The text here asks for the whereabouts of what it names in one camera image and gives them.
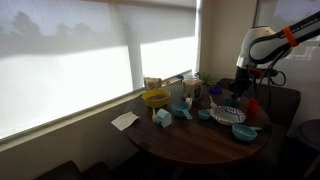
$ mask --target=plate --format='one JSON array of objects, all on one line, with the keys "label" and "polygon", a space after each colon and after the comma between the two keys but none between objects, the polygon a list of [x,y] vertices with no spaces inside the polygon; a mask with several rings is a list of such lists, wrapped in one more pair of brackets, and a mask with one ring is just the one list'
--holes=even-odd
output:
[{"label": "plate", "polygon": [[230,106],[217,106],[212,108],[210,113],[219,123],[228,126],[243,123],[246,120],[246,115],[242,111]]}]

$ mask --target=table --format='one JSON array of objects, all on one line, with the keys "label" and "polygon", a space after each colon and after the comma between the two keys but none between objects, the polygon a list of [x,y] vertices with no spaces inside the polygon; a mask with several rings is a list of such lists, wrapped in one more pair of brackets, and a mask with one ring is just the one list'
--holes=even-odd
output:
[{"label": "table", "polygon": [[[163,109],[172,112],[174,102],[183,101],[182,85],[164,87],[171,92],[171,97]],[[271,122],[268,115],[259,108],[255,117],[247,117],[244,124],[262,127],[264,130],[252,142],[237,140],[231,131],[231,126],[225,126],[211,118],[201,121],[198,118],[199,109],[210,108],[210,98],[207,87],[202,88],[202,97],[193,101],[190,113],[192,120],[172,117],[172,124],[161,128],[152,123],[152,108],[147,107],[139,96],[128,102],[124,113],[132,111],[140,116],[130,127],[124,130],[128,138],[140,149],[159,157],[160,159],[175,163],[183,167],[228,166],[241,163],[253,157],[267,143],[271,135]],[[214,102],[222,105],[224,97],[230,97],[228,90],[221,95],[211,95]],[[237,106],[246,112],[249,99],[243,97]]]},{"label": "table", "polygon": [[[309,120],[302,123],[298,128],[299,139],[309,147],[320,152],[320,119]],[[313,160],[310,167],[304,173],[303,177],[307,178],[314,169],[320,164],[320,154]]]}]

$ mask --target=white container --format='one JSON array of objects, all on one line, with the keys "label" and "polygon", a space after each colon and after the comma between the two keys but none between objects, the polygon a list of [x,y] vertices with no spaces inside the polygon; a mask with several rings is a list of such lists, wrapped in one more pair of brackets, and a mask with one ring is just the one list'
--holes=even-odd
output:
[{"label": "white container", "polygon": [[183,86],[183,98],[192,98],[192,100],[197,100],[201,98],[202,89],[201,89],[202,81],[192,75],[187,75],[182,81]]}]

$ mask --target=chair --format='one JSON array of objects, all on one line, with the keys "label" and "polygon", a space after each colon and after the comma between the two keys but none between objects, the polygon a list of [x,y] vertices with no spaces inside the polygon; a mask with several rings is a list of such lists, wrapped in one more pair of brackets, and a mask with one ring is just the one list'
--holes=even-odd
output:
[{"label": "chair", "polygon": [[[231,81],[233,79],[223,78],[218,81],[217,85],[229,89]],[[254,97],[253,87],[251,86],[244,92],[243,96]],[[297,90],[272,86],[270,107],[266,109],[268,105],[268,86],[261,84],[257,99],[260,107],[265,110],[272,122],[272,134],[268,144],[257,154],[253,162],[275,170],[287,131],[299,107],[301,94]]]}]

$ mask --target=red object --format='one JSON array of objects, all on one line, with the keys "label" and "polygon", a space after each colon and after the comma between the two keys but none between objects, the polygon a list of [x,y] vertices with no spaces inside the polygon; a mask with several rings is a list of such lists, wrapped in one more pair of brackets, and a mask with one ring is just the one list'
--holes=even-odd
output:
[{"label": "red object", "polygon": [[258,109],[259,109],[259,102],[256,99],[251,98],[249,100],[249,106],[248,106],[248,109],[247,109],[247,116],[256,115]]}]

